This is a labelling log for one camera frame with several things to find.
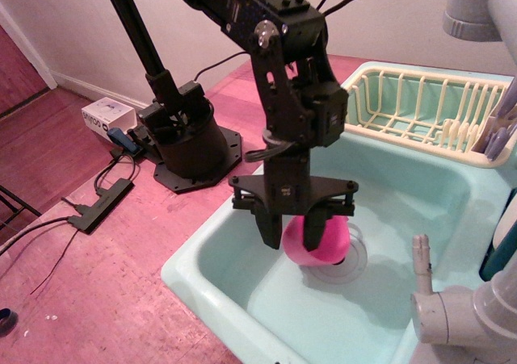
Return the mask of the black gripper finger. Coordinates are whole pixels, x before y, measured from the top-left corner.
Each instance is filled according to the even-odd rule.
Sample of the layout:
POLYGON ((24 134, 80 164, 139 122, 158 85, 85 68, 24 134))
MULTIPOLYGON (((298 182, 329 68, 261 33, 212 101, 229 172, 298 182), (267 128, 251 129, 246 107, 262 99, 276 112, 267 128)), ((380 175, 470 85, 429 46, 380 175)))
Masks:
POLYGON ((282 237, 282 216, 271 214, 264 207, 254 209, 255 222, 263 243, 272 249, 279 249, 282 237))
POLYGON ((314 207, 304 216, 303 223, 303 246, 307 251, 316 250, 326 229, 327 210, 314 207))

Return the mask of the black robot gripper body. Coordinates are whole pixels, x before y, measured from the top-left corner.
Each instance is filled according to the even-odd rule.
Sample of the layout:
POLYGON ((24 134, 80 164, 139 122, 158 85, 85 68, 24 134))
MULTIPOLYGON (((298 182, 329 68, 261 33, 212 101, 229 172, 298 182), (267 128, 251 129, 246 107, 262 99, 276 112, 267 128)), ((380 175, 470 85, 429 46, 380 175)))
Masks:
POLYGON ((312 175, 307 150, 267 159, 261 174, 235 176, 229 184, 233 207, 256 218, 308 215, 316 209, 353 216, 354 193, 359 189, 354 181, 312 175))

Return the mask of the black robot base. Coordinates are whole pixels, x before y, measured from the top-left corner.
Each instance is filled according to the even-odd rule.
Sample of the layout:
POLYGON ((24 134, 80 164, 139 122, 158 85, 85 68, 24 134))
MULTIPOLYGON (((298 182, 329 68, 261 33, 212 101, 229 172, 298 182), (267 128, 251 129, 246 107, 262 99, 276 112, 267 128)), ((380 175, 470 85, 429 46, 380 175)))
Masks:
POLYGON ((154 179, 176 194, 215 186, 242 161, 242 137, 219 126, 196 81, 176 86, 133 0, 110 0, 145 69, 153 102, 139 112, 158 154, 154 179))

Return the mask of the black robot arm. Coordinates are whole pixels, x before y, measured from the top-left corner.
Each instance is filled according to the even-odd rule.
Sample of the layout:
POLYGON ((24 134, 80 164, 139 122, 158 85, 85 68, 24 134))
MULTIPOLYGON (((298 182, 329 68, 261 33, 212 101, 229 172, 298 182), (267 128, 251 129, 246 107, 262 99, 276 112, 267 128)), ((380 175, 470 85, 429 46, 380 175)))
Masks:
POLYGON ((327 222, 353 214, 358 189, 353 181, 310 173, 311 150, 338 140, 347 116, 348 94, 326 54, 324 15, 307 0, 183 1, 250 55, 266 118, 265 148, 245 155, 263 163, 263 174, 232 180, 234 207, 254 215, 273 249, 280 246, 283 217, 298 215, 305 249, 318 249, 327 222))

